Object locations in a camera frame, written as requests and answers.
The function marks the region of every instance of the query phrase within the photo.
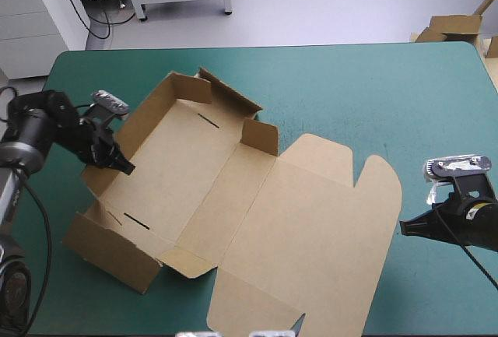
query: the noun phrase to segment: cardboard box in background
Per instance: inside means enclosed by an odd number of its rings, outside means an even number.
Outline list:
[[[421,33],[413,33],[410,41],[427,43],[437,41],[465,41],[475,46],[480,52],[482,47],[479,39],[482,16],[452,15],[433,16],[430,25]]]
[[[484,66],[495,89],[498,91],[498,37],[482,40],[482,47],[486,54]]]
[[[88,167],[96,196],[64,239],[144,293],[162,265],[218,267],[209,326],[227,337],[287,329],[360,336],[401,208],[401,185],[371,156],[302,135],[278,156],[261,108],[204,69],[170,73],[117,134],[128,177]]]

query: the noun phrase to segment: cardboard tab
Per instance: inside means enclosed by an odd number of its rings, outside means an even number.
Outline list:
[[[431,43],[437,41],[445,41],[447,36],[444,33],[439,33],[426,27],[424,31],[416,38],[416,43]]]
[[[279,130],[274,125],[246,119],[240,142],[273,156],[279,155]]]
[[[498,36],[493,36],[491,38],[491,44],[486,53],[486,58],[498,58]]]
[[[479,33],[481,22],[482,16],[480,15],[433,16],[429,28],[438,33],[476,35]]]
[[[162,253],[158,259],[189,279],[195,279],[215,268],[212,263],[180,247]]]
[[[171,72],[170,77],[176,98],[210,104],[212,102],[211,83],[207,80]]]
[[[227,96],[232,97],[236,102],[245,106],[249,113],[257,113],[258,111],[262,110],[261,106],[255,104],[253,101],[238,93],[234,88],[222,82],[205,68],[199,69],[198,76],[210,81],[213,89],[225,93]]]

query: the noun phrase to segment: green table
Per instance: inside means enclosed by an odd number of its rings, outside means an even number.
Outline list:
[[[460,153],[498,160],[498,97],[475,49],[464,43],[69,52],[57,60],[45,89],[64,90],[75,104],[87,103],[94,90],[110,90],[135,108],[170,70],[194,74],[200,65],[265,108],[259,118],[279,126],[281,151],[311,132],[351,147],[356,176],[368,155],[382,155],[402,181],[403,219],[427,209],[424,160]],[[32,178],[55,242],[50,286],[33,332],[205,328],[214,271],[186,280],[164,269],[141,296],[60,244],[74,212],[92,201],[81,169],[55,146]],[[490,173],[495,184],[497,172]],[[21,207],[15,234],[29,255],[36,292],[43,227],[27,195]],[[496,253],[474,252],[498,275]],[[365,333],[497,333],[497,301],[461,249],[403,237],[397,229]]]

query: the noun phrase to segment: black cable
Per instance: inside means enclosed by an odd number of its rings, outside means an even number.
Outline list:
[[[119,26],[120,24],[125,24],[125,23],[128,23],[130,20],[133,19],[133,17],[135,16],[135,13],[131,14],[129,18],[123,20],[123,21],[120,21],[120,22],[113,22],[113,23],[109,23],[111,26]],[[101,24],[107,24],[106,22],[102,22],[101,20],[98,20],[96,18],[93,18],[92,16],[88,16],[91,20],[97,22],[97,23],[101,23]]]
[[[444,228],[448,231],[450,236],[453,238],[453,240],[458,244],[458,246],[461,247],[461,249],[466,253],[466,255],[474,262],[474,264],[477,266],[478,269],[481,270],[481,272],[484,274],[485,277],[488,278],[488,280],[493,284],[493,286],[498,290],[498,283],[496,280],[489,274],[489,272],[486,271],[486,269],[479,263],[479,261],[475,258],[474,255],[463,245],[460,240],[458,239],[457,235],[453,233],[451,228],[446,224],[446,222],[443,220],[443,217],[439,214],[439,211],[437,208],[434,209],[434,212],[436,213],[437,218],[443,224]]]
[[[11,90],[14,93],[14,97],[17,97],[19,95],[19,91],[16,88],[14,88],[13,86],[3,86],[2,88],[0,88],[0,96],[6,90]],[[0,121],[2,121],[4,123],[9,123],[9,119],[0,118]]]
[[[79,12],[78,12],[78,9],[76,8],[76,5],[75,3],[72,1],[72,0],[69,0],[71,2],[71,5],[72,5],[72,8],[75,10],[76,12],[76,15],[78,16],[79,18],[79,21],[82,23],[82,25],[88,30],[88,32],[90,32],[90,34],[92,34],[94,37],[96,37],[97,39],[100,39],[100,40],[106,40],[109,36],[110,36],[110,24],[107,24],[107,35],[106,36],[99,36],[97,35],[96,33],[94,33],[90,27],[88,27],[85,22],[83,21],[82,17],[80,16]]]
[[[41,212],[41,215],[44,218],[44,225],[45,225],[45,234],[47,235],[47,264],[45,265],[45,274],[44,274],[44,281],[41,284],[41,289],[40,289],[40,294],[38,295],[38,300],[34,305],[33,308],[33,313],[31,314],[31,318],[24,328],[24,330],[21,332],[19,337],[25,337],[30,330],[30,328],[33,326],[34,319],[36,318],[38,314],[38,310],[40,310],[41,302],[44,299],[45,296],[45,291],[47,290],[47,285],[48,285],[48,277],[50,275],[50,267],[52,263],[52,235],[51,235],[51,229],[50,229],[50,222],[48,220],[48,213],[47,210],[45,209],[44,204],[42,201],[38,198],[37,193],[30,187],[26,179],[24,178],[24,175],[22,175],[16,168],[12,168],[12,172],[17,175],[19,178],[19,181],[23,185],[23,187],[30,193],[31,198],[35,201],[35,203],[38,206],[38,209]]]

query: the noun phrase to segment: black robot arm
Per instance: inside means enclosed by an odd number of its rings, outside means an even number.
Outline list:
[[[9,102],[8,118],[2,119],[7,129],[0,141],[0,335],[25,335],[44,293],[42,287],[30,318],[30,271],[23,262],[23,249],[11,235],[19,195],[24,186],[28,187],[26,179],[42,169],[54,143],[86,164],[125,174],[135,167],[122,154],[109,128],[114,118],[123,119],[128,114],[123,101],[98,91],[92,104],[83,105],[87,109],[80,115],[62,92],[47,90],[19,96],[13,88],[8,89],[16,95]]]

